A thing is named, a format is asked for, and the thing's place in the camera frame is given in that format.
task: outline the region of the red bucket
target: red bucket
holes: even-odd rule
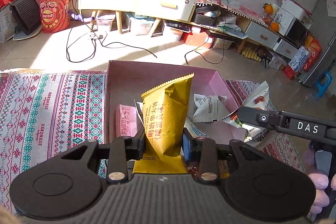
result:
[[[70,0],[39,0],[42,31],[55,33],[69,27]]]

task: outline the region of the round pad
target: round pad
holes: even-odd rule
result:
[[[281,163],[248,162],[225,183],[233,207],[262,221],[287,221],[305,216],[315,199],[315,187],[303,173]]]
[[[46,161],[18,175],[10,186],[20,214],[43,220],[78,213],[100,193],[99,177],[76,160]]]

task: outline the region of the wooden table leg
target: wooden table leg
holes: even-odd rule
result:
[[[154,34],[156,28],[157,28],[158,25],[160,24],[160,21],[161,21],[161,18],[156,18],[156,19],[155,19],[155,21],[154,21],[154,23],[153,23],[153,26],[151,27],[151,29],[150,29],[150,31],[149,31],[149,33],[148,33],[149,37],[152,37],[152,36],[153,36],[153,34]]]
[[[98,10],[93,10],[92,13],[91,13],[91,16],[94,17],[94,18],[96,18],[97,12],[98,12]],[[91,23],[90,23],[91,32],[93,32],[93,28],[95,26],[95,22],[96,22],[96,19],[94,21],[91,21]]]
[[[242,53],[242,51],[243,51],[243,49],[244,49],[244,46],[245,46],[245,43],[246,43],[246,39],[243,39],[243,40],[240,42],[240,45],[239,45],[238,48],[237,48],[237,52],[238,52],[239,54]]]
[[[123,33],[123,27],[121,25],[121,12],[115,11],[115,17],[117,18],[117,28],[119,33]]]

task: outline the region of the pink snack packet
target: pink snack packet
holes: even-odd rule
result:
[[[137,133],[137,109],[134,106],[118,105],[115,110],[116,137],[131,136]]]

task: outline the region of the woven textile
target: woven textile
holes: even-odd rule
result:
[[[86,139],[103,142],[105,82],[106,72],[101,71],[0,73],[0,204],[15,213],[9,185],[24,170]],[[226,84],[239,104],[259,85],[234,80]],[[286,135],[279,135],[264,152],[303,171]]]
[[[246,97],[260,84],[250,81],[226,80],[226,85],[238,105],[241,105]],[[275,110],[271,101],[268,103],[268,110]],[[298,171],[305,172],[305,168],[299,157],[299,154],[297,153],[292,141],[286,134],[279,134],[279,136],[274,141],[272,141],[263,149],[263,152],[283,163],[286,163]]]

